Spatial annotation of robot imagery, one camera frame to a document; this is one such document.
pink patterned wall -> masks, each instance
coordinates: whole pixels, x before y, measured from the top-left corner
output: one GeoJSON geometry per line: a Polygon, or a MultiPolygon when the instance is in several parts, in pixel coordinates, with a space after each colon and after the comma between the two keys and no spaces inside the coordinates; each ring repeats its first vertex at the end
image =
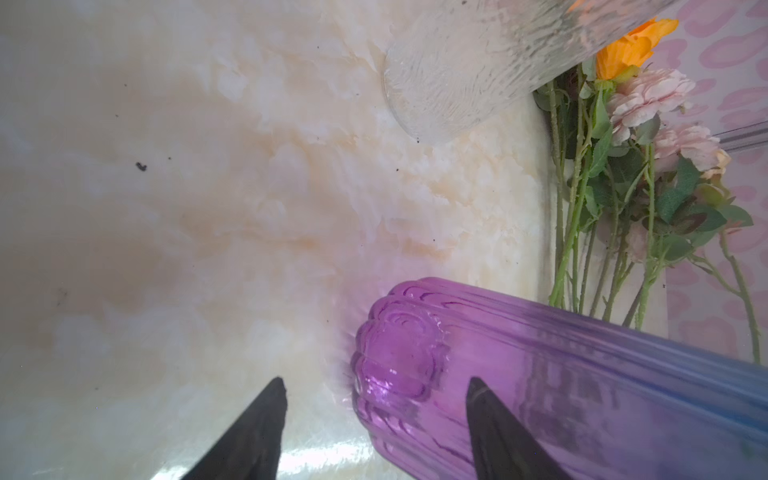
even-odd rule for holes
{"type": "MultiPolygon", "coordinates": [[[[669,114],[667,123],[701,123],[718,133],[768,121],[768,0],[687,0],[660,18],[680,26],[656,48],[653,68],[676,68],[697,81],[693,107],[669,114]]],[[[768,147],[734,154],[723,182],[755,221],[729,244],[753,294],[768,359],[768,147]]],[[[718,243],[705,253],[735,284],[718,243]]],[[[690,263],[667,269],[667,302],[671,339],[752,359],[743,304],[714,278],[690,263]]]]}
{"type": "Polygon", "coordinates": [[[652,68],[676,68],[697,82],[685,114],[713,133],[768,121],[768,0],[687,0],[659,15],[680,26],[656,48],[652,68]]]}

pale pink peony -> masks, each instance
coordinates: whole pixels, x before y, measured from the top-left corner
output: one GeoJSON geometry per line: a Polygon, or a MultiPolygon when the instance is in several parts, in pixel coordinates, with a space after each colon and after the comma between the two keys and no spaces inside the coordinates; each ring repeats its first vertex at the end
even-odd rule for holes
{"type": "Polygon", "coordinates": [[[648,254],[648,230],[640,222],[633,222],[627,232],[627,257],[633,263],[643,263],[648,254]]]}
{"type": "Polygon", "coordinates": [[[629,138],[630,127],[644,124],[659,112],[680,107],[695,86],[696,82],[670,68],[644,71],[619,84],[605,106],[614,126],[614,145],[629,138]]]}
{"type": "Polygon", "coordinates": [[[664,128],[654,138],[654,146],[657,173],[676,170],[678,154],[689,158],[702,172],[723,164],[719,153],[720,139],[713,137],[709,128],[700,125],[664,128]]]}

ribbed purple glass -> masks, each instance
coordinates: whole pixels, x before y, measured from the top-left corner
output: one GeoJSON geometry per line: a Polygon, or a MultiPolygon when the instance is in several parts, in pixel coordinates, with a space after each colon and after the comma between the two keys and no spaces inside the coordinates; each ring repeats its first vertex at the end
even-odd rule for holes
{"type": "Polygon", "coordinates": [[[475,478],[472,376],[574,478],[768,478],[768,370],[513,296],[400,283],[352,367],[376,450],[421,480],[475,478]]]}

textured clear glass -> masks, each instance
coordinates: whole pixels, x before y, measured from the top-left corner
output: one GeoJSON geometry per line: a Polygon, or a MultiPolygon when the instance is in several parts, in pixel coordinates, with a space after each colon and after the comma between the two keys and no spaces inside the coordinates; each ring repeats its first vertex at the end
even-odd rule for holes
{"type": "Polygon", "coordinates": [[[373,445],[421,480],[475,478],[473,376],[574,478],[768,478],[768,369],[527,300],[401,283],[352,367],[373,445]]]}
{"type": "Polygon", "coordinates": [[[449,141],[673,3],[438,0],[387,51],[387,101],[414,138],[449,141]]]}

marble surface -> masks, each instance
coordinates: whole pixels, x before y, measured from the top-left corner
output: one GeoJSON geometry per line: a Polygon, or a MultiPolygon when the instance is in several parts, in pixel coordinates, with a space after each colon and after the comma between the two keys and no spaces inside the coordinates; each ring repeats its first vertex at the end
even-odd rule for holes
{"type": "Polygon", "coordinates": [[[179,478],[278,375],[281,478],[406,477],[349,406],[371,303],[551,282],[533,101],[440,147],[386,108],[414,4],[0,3],[0,478],[179,478]]]}

